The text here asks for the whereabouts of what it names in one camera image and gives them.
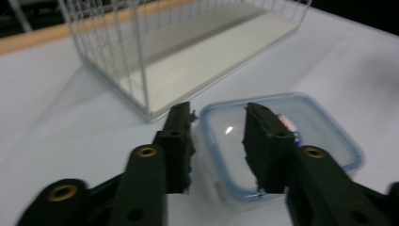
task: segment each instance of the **plastic food container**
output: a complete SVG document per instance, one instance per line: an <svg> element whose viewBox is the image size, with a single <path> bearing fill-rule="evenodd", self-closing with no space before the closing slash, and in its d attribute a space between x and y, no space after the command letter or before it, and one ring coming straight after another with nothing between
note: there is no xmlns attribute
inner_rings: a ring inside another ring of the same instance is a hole
<svg viewBox="0 0 399 226"><path fill-rule="evenodd" d="M310 97L287 93L263 98L208 105L200 113L204 146L209 151L205 165L223 197L237 202L275 200L281 195L257 191L256 179L245 160L242 140L248 102L265 105L282 116L299 134L299 145L313 145L328 151L345 171L361 162L358 145Z"/></svg>

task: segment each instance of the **white wire rack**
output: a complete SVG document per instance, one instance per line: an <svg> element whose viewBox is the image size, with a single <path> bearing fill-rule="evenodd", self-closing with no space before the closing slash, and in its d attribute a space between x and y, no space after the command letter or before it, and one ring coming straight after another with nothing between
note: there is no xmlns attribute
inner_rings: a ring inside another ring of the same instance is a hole
<svg viewBox="0 0 399 226"><path fill-rule="evenodd" d="M59 3L84 62L152 121L295 31L303 1Z"/></svg>

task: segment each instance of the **blue container lid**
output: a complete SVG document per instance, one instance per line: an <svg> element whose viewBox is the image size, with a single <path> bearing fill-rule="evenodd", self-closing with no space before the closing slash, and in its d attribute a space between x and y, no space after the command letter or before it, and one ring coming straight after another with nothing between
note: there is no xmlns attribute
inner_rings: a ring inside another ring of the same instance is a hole
<svg viewBox="0 0 399 226"><path fill-rule="evenodd" d="M358 145L321 106L302 93L208 105L200 113L200 126L220 182L238 200L258 202L276 197L257 191L255 176L245 160L242 140L248 102L265 105L288 119L299 133L300 145L325 149L344 170L355 170L361 165Z"/></svg>

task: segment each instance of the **brass screw hole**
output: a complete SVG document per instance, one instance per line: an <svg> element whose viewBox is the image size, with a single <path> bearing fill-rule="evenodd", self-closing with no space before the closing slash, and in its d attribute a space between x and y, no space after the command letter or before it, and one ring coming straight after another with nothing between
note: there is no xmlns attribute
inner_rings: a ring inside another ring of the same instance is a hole
<svg viewBox="0 0 399 226"><path fill-rule="evenodd" d="M140 157L151 157L156 155L156 149L154 148L142 148L138 150L137 155Z"/></svg>
<svg viewBox="0 0 399 226"><path fill-rule="evenodd" d="M77 186L74 185L64 185L54 188L49 195L47 200L50 202L61 202L74 196L77 192Z"/></svg>
<svg viewBox="0 0 399 226"><path fill-rule="evenodd" d="M315 149L307 149L305 150L305 154L313 158L324 158L325 154L319 150Z"/></svg>

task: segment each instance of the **white table surface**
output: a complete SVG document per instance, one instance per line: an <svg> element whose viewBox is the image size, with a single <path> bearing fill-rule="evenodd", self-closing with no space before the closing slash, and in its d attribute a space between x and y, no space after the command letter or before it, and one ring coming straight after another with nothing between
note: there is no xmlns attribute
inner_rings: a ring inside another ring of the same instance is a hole
<svg viewBox="0 0 399 226"><path fill-rule="evenodd" d="M14 225L54 181L80 178L96 186L121 173L129 152L152 142L165 121L139 118L82 66L71 39L0 56L0 69L1 225ZM365 161L356 182L386 192L399 181L399 37L311 8L293 36L191 103L200 111L291 91L317 100L359 144ZM194 170L196 179L200 168ZM190 196L169 198L169 225L252 224L219 214L215 192L200 184L194 180Z"/></svg>

